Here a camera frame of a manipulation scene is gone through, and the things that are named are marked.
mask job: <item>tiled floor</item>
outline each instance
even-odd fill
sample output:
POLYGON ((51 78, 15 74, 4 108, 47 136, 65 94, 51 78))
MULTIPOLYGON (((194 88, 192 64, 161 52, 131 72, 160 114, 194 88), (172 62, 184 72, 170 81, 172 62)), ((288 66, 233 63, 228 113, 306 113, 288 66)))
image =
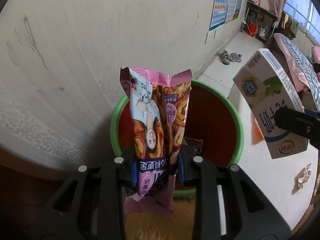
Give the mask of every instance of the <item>tiled floor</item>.
POLYGON ((261 41, 245 32, 239 32, 225 49, 229 53, 237 52, 242 54, 242 61, 240 63, 230 62, 229 65, 224 65, 217 57, 200 75, 198 80, 214 87, 227 97, 233 85, 233 77, 257 49, 261 48, 264 48, 264 44, 261 41))

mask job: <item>screw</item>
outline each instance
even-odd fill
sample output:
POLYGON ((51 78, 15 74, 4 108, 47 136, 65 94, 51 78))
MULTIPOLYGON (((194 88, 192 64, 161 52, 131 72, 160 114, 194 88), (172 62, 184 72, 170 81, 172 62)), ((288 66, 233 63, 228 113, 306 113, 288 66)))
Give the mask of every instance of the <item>screw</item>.
POLYGON ((124 158, 122 158, 122 157, 116 157, 116 158, 114 159, 114 161, 115 161, 115 163, 122 163, 122 162, 124 161, 124 158))
POLYGON ((78 167, 79 172, 85 172, 86 170, 87 170, 87 166, 85 166, 85 165, 81 165, 78 167))
POLYGON ((195 163, 201 163, 203 161, 203 158, 201 156, 194 156, 193 161, 195 163))
POLYGON ((232 171, 235 171, 235 172, 237 172, 237 171, 239 171, 239 166, 238 165, 236 165, 236 164, 232 164, 232 165, 230 165, 230 170, 232 170, 232 171))

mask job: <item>pink pillow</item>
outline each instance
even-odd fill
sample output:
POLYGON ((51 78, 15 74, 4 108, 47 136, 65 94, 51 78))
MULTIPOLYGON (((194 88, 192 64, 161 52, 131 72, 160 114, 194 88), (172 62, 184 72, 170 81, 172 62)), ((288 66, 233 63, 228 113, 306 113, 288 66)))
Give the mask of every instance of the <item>pink pillow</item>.
POLYGON ((315 60, 315 63, 320 64, 320 48, 318 46, 314 46, 311 48, 311 53, 315 60))

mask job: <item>electrical cord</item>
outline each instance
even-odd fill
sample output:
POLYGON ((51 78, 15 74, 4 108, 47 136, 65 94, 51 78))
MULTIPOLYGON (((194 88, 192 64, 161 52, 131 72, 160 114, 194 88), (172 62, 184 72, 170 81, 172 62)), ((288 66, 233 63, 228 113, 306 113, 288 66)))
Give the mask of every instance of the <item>electrical cord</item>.
POLYGON ((256 34, 257 31, 258 31, 258 15, 259 15, 259 12, 260 12, 260 8, 261 8, 261 6, 259 5, 259 10, 258 10, 257 18, 256 18, 256 27, 257 27, 257 29, 256 29, 256 31, 255 31, 254 33, 252 33, 252 32, 250 31, 249 25, 247 24, 247 22, 245 22, 245 24, 246 24, 247 27, 248 27, 248 31, 249 31, 249 33, 251 33, 251 34, 256 34))

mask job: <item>pink snack bag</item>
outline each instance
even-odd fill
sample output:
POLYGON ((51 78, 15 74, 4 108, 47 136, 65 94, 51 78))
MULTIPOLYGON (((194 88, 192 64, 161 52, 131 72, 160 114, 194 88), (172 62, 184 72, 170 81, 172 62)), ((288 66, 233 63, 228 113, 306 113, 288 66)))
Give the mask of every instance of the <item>pink snack bag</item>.
POLYGON ((191 70, 174 76, 122 67, 120 83, 130 99, 137 164, 137 192, 124 203, 126 214, 173 215, 178 153, 187 119, 191 70))

